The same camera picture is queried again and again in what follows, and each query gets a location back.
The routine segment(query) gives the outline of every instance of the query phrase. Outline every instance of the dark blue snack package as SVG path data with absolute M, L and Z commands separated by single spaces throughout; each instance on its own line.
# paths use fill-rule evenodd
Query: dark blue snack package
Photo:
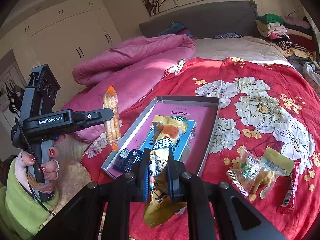
M 119 172 L 129 172 L 133 163 L 142 160 L 143 152 L 139 150 L 123 149 L 113 164 L 113 169 Z

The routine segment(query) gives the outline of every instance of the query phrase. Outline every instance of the green label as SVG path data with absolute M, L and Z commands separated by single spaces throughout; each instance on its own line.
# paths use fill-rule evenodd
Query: green label
M 181 121 L 181 122 L 184 122 L 186 120 L 186 117 L 184 116 L 177 116 L 177 115 L 173 115 L 171 116 L 172 119 L 174 120 L 178 120 L 178 121 Z

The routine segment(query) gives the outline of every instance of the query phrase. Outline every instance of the green sleeve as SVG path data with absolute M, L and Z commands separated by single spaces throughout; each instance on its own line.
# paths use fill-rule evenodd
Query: green sleeve
M 11 163 L 7 187 L 0 188 L 0 215 L 7 228 L 22 239 L 30 239 L 43 227 L 49 213 L 24 190 L 15 173 L 16 159 Z M 58 192 L 43 205 L 52 210 L 58 202 Z

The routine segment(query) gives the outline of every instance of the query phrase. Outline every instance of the human hand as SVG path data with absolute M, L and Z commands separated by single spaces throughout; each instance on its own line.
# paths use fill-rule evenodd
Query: human hand
M 66 138 L 66 135 L 60 135 L 59 139 L 55 141 L 55 144 L 62 142 L 65 138 Z M 59 156 L 59 150 L 55 147 L 50 147 L 48 149 L 48 155 L 50 158 L 52 158 L 52 160 L 47 163 L 43 163 L 41 165 L 41 168 L 44 173 L 44 179 L 51 180 L 51 182 L 39 187 L 35 187 L 34 185 L 32 185 L 34 189 L 37 189 L 44 193 L 50 193 L 53 191 L 54 181 L 58 178 L 58 169 L 59 169 L 59 164 L 55 160 Z M 36 160 L 33 157 L 33 155 L 24 151 L 18 155 L 15 163 L 14 171 L 15 171 L 16 178 L 20 182 L 20 184 L 24 187 L 24 189 L 29 193 L 32 193 L 32 192 L 30 190 L 29 183 L 28 183 L 26 166 L 32 166 L 35 163 L 36 163 Z

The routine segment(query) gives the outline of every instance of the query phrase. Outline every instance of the red snack wrapper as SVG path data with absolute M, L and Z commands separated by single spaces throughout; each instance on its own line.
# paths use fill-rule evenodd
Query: red snack wrapper
M 285 194 L 282 204 L 277 208 L 277 212 L 281 214 L 293 211 L 294 197 L 296 195 L 298 187 L 299 165 L 300 162 L 295 163 L 289 176 L 291 181 L 290 187 L 287 191 L 287 194 Z

